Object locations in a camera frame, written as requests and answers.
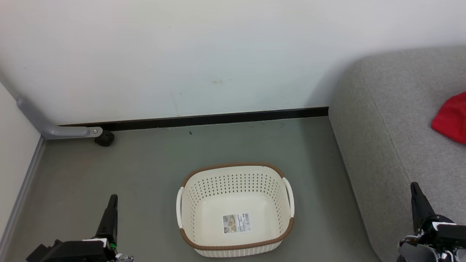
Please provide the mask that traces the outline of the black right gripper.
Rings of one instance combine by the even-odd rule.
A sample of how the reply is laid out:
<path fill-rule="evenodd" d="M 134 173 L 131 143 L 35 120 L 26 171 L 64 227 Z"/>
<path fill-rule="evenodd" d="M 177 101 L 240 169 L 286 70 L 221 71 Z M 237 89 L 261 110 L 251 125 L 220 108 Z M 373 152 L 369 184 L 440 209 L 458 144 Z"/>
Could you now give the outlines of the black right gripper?
<path fill-rule="evenodd" d="M 400 262 L 464 262 L 466 227 L 436 215 L 417 182 L 410 184 L 414 234 L 399 242 Z"/>

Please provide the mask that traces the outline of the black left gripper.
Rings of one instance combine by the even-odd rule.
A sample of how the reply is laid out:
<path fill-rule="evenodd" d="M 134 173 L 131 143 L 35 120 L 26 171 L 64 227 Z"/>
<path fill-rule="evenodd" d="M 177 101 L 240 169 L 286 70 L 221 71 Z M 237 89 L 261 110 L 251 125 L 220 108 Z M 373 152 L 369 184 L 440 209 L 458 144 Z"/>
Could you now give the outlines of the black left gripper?
<path fill-rule="evenodd" d="M 118 196 L 112 194 L 104 210 L 95 239 L 55 244 L 48 262 L 111 262 L 117 251 L 110 243 L 118 241 Z"/>

